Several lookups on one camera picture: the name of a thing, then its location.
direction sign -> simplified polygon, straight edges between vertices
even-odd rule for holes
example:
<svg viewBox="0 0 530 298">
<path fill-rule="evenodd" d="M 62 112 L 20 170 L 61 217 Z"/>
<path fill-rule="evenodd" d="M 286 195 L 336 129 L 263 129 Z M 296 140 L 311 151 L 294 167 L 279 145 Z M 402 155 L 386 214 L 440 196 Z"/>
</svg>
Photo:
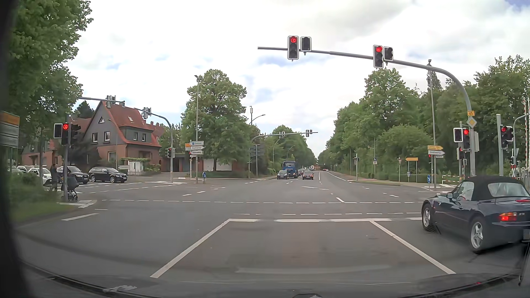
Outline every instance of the direction sign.
<svg viewBox="0 0 530 298">
<path fill-rule="evenodd" d="M 430 155 L 444 155 L 445 152 L 443 152 L 442 150 L 428 150 L 429 154 Z"/>
<path fill-rule="evenodd" d="M 438 145 L 427 145 L 427 150 L 443 150 L 444 148 L 442 146 Z"/>
</svg>

house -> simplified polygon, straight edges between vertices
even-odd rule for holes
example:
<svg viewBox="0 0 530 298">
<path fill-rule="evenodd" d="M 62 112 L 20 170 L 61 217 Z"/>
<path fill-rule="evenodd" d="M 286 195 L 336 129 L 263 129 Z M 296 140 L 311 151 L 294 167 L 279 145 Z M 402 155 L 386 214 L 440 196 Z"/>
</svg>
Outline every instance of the house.
<svg viewBox="0 0 530 298">
<path fill-rule="evenodd" d="M 163 128 L 146 124 L 136 109 L 125 107 L 123 103 L 100 102 L 84 139 L 91 139 L 101 159 L 111 163 L 124 157 L 142 157 L 149 159 L 151 164 L 162 164 L 158 153 L 161 132 Z"/>
</svg>

car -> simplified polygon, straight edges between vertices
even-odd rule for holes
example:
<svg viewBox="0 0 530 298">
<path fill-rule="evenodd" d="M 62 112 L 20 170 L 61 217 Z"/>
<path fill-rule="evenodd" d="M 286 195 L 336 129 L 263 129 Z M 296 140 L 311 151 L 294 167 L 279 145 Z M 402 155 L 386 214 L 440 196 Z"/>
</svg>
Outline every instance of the car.
<svg viewBox="0 0 530 298">
<path fill-rule="evenodd" d="M 96 181 L 103 181 L 103 182 L 126 182 L 127 181 L 127 175 L 119 172 L 115 168 L 111 168 L 108 166 L 95 166 L 90 169 L 89 171 L 89 177 L 90 181 L 96 182 Z"/>
<path fill-rule="evenodd" d="M 286 170 L 280 170 L 276 175 L 276 179 L 289 179 L 289 174 Z"/>
<path fill-rule="evenodd" d="M 89 182 L 89 175 L 87 173 L 83 173 L 78 167 L 74 165 L 69 165 L 68 169 L 70 170 L 70 173 L 75 176 L 75 180 L 77 180 L 77 183 L 87 184 Z M 62 166 L 57 168 L 57 173 L 59 173 L 59 176 L 63 177 Z"/>
<path fill-rule="evenodd" d="M 302 180 L 305 180 L 305 179 L 313 180 L 313 172 L 312 171 L 304 171 L 304 173 L 302 174 Z"/>
<path fill-rule="evenodd" d="M 39 175 L 39 168 L 30 168 L 28 170 L 28 173 L 33 173 L 35 175 Z M 50 170 L 42 167 L 42 185 L 48 186 L 51 185 L 51 172 Z"/>
<path fill-rule="evenodd" d="M 465 178 L 451 192 L 426 199 L 423 229 L 449 229 L 466 237 L 469 249 L 530 239 L 530 194 L 520 180 L 500 176 Z"/>
</svg>

window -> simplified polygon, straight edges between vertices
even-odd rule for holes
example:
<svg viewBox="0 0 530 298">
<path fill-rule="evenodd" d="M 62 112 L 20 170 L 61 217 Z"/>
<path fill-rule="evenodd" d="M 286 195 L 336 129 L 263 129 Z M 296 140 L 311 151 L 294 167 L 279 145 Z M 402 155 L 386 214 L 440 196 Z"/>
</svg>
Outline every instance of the window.
<svg viewBox="0 0 530 298">
<path fill-rule="evenodd" d="M 492 197 L 528 197 L 525 187 L 519 183 L 499 182 L 488 184 Z"/>
</svg>

cloud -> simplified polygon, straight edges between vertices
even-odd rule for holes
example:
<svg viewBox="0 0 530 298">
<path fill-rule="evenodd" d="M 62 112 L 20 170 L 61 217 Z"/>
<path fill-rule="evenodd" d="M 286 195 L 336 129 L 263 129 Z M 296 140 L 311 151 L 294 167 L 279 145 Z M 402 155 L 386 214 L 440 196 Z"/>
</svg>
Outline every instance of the cloud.
<svg viewBox="0 0 530 298">
<path fill-rule="evenodd" d="M 374 69 L 366 59 L 307 53 L 287 60 L 289 35 L 310 36 L 315 50 L 371 55 L 391 46 L 394 57 L 432 65 L 473 81 L 494 58 L 530 58 L 530 7 L 516 0 L 92 0 L 94 21 L 68 63 L 84 96 L 116 95 L 131 107 L 150 106 L 172 122 L 194 86 L 194 75 L 221 69 L 247 88 L 263 132 L 285 124 L 313 129 L 318 155 L 334 130 L 337 111 L 364 95 Z M 426 71 L 396 67 L 407 86 L 426 89 Z M 439 75 L 444 82 L 445 76 Z M 161 122 L 153 116 L 148 121 Z"/>
</svg>

